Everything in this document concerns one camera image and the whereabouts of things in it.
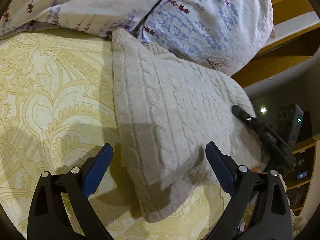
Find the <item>grey cable-knit sweater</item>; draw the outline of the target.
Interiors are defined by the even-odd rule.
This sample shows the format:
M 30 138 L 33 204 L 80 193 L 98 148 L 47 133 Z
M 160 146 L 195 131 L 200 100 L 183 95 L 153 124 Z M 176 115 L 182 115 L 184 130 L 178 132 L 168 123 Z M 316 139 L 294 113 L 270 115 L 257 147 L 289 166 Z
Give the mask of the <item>grey cable-knit sweater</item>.
M 237 164 L 261 162 L 257 135 L 232 113 L 239 105 L 255 114 L 232 78 L 124 29 L 113 31 L 112 50 L 121 150 L 148 222 L 172 215 L 197 186 L 217 183 L 205 156 L 209 142 Z

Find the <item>wooden shelf unit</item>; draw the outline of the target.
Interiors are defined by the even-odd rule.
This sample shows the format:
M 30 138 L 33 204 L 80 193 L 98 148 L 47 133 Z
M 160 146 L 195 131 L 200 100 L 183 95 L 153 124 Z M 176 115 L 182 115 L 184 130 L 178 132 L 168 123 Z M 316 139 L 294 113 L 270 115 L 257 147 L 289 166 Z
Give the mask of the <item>wooden shelf unit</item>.
M 293 239 L 311 221 L 319 205 L 319 134 L 293 147 L 294 169 L 284 178 L 291 210 Z

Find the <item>wooden bed headboard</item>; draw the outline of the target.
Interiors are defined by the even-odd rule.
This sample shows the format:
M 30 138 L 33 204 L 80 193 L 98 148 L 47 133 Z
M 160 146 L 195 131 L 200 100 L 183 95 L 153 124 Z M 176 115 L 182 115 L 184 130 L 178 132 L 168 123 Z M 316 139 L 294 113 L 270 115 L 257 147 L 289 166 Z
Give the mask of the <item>wooden bed headboard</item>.
M 273 0 L 276 36 L 232 78 L 243 88 L 273 77 L 319 51 L 319 17 L 308 0 Z

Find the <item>yellow patterned bed sheet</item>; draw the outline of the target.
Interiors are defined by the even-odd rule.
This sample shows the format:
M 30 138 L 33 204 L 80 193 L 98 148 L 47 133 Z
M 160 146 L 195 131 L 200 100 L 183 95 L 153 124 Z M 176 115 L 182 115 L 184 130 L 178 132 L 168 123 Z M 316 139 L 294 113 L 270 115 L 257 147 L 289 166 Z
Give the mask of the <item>yellow patterned bed sheet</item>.
M 229 195 L 198 187 L 170 217 L 150 224 L 120 153 L 110 42 L 78 31 L 20 33 L 1 40 L 1 206 L 27 233 L 42 172 L 68 172 L 113 146 L 111 165 L 89 201 L 115 239 L 202 239 Z

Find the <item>pink floral pillow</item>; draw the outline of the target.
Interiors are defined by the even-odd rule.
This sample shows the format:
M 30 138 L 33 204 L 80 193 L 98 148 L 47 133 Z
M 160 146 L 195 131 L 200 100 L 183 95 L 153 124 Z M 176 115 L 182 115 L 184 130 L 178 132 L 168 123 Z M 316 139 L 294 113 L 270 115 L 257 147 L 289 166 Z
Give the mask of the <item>pink floral pillow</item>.
M 274 35 L 271 0 L 12 0 L 1 17 L 1 37 L 56 27 L 105 39 L 123 28 L 229 76 Z

